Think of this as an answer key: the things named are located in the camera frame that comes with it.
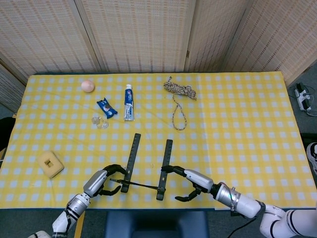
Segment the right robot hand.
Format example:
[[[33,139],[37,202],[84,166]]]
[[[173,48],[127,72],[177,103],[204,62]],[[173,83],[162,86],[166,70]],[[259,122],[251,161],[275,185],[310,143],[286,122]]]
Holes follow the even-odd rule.
[[[194,199],[197,195],[199,195],[201,192],[203,193],[210,193],[212,186],[213,186],[213,180],[197,171],[190,170],[190,169],[184,169],[180,166],[171,166],[166,165],[162,166],[161,168],[162,172],[166,173],[176,173],[178,175],[181,175],[185,177],[187,180],[189,180],[193,188],[195,189],[192,191],[188,196],[182,197],[182,196],[176,196],[175,199],[181,202],[188,202]]]

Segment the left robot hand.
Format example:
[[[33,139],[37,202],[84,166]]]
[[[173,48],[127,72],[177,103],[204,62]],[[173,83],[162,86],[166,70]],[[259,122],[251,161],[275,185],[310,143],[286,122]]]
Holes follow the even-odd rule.
[[[97,171],[84,185],[84,193],[90,196],[91,198],[96,197],[97,195],[115,195],[121,189],[120,185],[116,187],[113,191],[103,190],[103,187],[106,179],[116,172],[119,172],[123,175],[127,174],[127,171],[121,165],[118,164],[108,165],[104,167],[102,170]]]

